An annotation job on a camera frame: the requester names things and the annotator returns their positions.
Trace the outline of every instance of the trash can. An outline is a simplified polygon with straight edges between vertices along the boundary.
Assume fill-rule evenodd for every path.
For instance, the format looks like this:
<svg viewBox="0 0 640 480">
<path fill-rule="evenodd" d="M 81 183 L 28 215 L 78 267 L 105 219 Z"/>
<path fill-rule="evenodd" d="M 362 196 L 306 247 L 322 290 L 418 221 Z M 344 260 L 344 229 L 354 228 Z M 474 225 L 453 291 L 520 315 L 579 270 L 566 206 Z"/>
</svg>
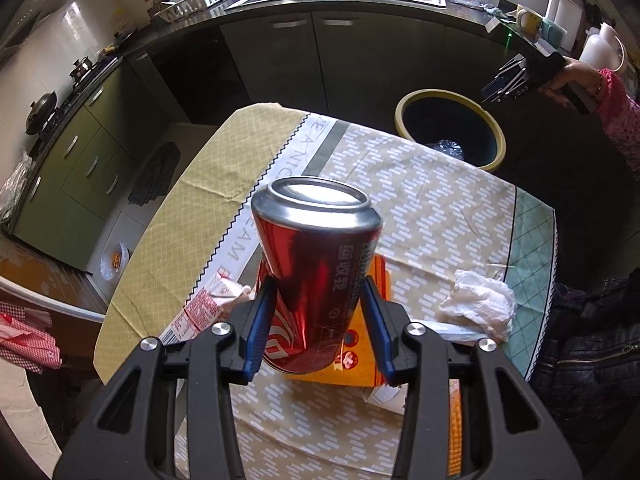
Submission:
<svg viewBox="0 0 640 480">
<path fill-rule="evenodd" d="M 462 148 L 465 162 L 493 173 L 504 160 L 502 129 L 480 105 L 447 90 L 418 90 L 396 107 L 396 130 L 420 144 L 449 139 Z"/>
</svg>

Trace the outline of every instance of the cabinet handle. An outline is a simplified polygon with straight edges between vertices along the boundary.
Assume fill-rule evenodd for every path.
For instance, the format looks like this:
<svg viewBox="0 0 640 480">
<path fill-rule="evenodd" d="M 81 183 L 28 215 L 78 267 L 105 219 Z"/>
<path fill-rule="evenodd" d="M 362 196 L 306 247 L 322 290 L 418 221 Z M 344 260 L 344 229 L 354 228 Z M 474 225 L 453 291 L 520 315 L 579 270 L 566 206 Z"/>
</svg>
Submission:
<svg viewBox="0 0 640 480">
<path fill-rule="evenodd" d="M 329 27 L 351 27 L 353 20 L 322 20 L 322 23 Z"/>
<path fill-rule="evenodd" d="M 100 88 L 95 95 L 91 98 L 91 100 L 89 101 L 89 106 L 91 106 L 92 104 L 95 103 L 95 100 L 100 97 L 100 94 L 104 92 L 104 86 L 102 88 Z"/>
<path fill-rule="evenodd" d="M 71 150 L 74 148 L 74 146 L 76 145 L 76 142 L 78 142 L 78 136 L 74 137 L 74 140 L 71 141 L 71 144 L 69 144 L 69 147 L 66 149 L 65 152 L 65 156 L 63 156 L 62 158 L 66 158 L 66 156 L 71 153 Z"/>
<path fill-rule="evenodd" d="M 98 159 L 99 157 L 96 155 L 95 160 L 92 162 L 92 164 L 89 166 L 89 169 L 86 170 L 86 173 L 84 174 L 84 176 L 89 176 L 92 174 L 93 170 L 95 170 L 95 166 L 96 164 L 98 164 Z"/>
<path fill-rule="evenodd" d="M 302 25 L 306 25 L 306 18 L 304 20 L 296 20 L 295 22 L 279 22 L 279 23 L 271 23 L 273 28 L 293 28 L 293 27 L 301 27 Z"/>
<path fill-rule="evenodd" d="M 33 195 L 36 194 L 36 191 L 38 190 L 38 186 L 40 185 L 41 180 L 42 180 L 42 177 L 38 175 L 36 179 L 36 183 L 33 185 L 33 189 L 31 189 L 31 192 L 29 193 L 29 202 L 33 200 Z"/>
<path fill-rule="evenodd" d="M 117 183 L 118 183 L 118 176 L 116 175 L 116 178 L 113 179 L 113 184 L 111 184 L 111 187 L 107 190 L 107 195 L 111 194 L 111 191 L 113 191 Z"/>
</svg>

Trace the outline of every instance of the silver bolt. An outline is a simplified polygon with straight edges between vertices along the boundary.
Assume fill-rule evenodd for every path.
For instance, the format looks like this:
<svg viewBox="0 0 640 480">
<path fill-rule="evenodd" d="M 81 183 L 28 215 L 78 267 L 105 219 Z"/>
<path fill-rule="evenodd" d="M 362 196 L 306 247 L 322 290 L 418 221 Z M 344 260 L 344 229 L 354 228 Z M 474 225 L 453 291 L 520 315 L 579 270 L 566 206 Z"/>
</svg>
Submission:
<svg viewBox="0 0 640 480">
<path fill-rule="evenodd" d="M 483 337 L 480 341 L 478 341 L 478 346 L 481 350 L 485 352 L 493 352 L 498 345 L 495 343 L 493 339 L 489 339 L 488 337 Z"/>
<path fill-rule="evenodd" d="M 231 325 L 229 323 L 214 323 L 211 327 L 211 331 L 215 335 L 226 335 L 231 332 Z"/>
<path fill-rule="evenodd" d="M 158 339 L 156 339 L 155 337 L 145 337 L 142 341 L 140 341 L 140 348 L 142 348 L 145 352 L 155 350 L 156 348 L 158 348 Z"/>
<path fill-rule="evenodd" d="M 411 335 L 422 335 L 427 332 L 427 327 L 422 323 L 409 323 L 406 326 L 406 331 Z"/>
</svg>

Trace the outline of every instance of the person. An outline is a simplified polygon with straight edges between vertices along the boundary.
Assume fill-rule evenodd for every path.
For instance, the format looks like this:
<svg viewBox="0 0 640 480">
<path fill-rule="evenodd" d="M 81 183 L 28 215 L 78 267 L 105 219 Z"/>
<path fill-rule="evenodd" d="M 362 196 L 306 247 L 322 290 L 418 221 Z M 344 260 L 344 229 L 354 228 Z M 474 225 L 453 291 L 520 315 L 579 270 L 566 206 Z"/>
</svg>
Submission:
<svg viewBox="0 0 640 480">
<path fill-rule="evenodd" d="M 626 95 L 625 86 L 611 70 L 596 70 L 578 60 L 566 60 L 567 65 L 540 91 L 566 107 L 569 100 L 560 89 L 571 81 L 582 86 L 597 101 L 605 133 L 640 181 L 640 105 Z"/>
</svg>

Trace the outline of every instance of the pink sleeve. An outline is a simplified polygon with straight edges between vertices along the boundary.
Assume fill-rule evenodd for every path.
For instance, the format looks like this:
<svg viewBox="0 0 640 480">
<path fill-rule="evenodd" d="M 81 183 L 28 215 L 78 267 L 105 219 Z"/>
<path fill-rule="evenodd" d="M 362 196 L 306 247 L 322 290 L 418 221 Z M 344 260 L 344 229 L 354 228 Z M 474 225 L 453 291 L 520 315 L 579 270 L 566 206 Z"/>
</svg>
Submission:
<svg viewBox="0 0 640 480">
<path fill-rule="evenodd" d="M 640 106 L 626 95 L 625 86 L 611 70 L 600 70 L 606 94 L 598 108 L 604 131 L 625 155 L 636 178 L 640 178 Z"/>
</svg>

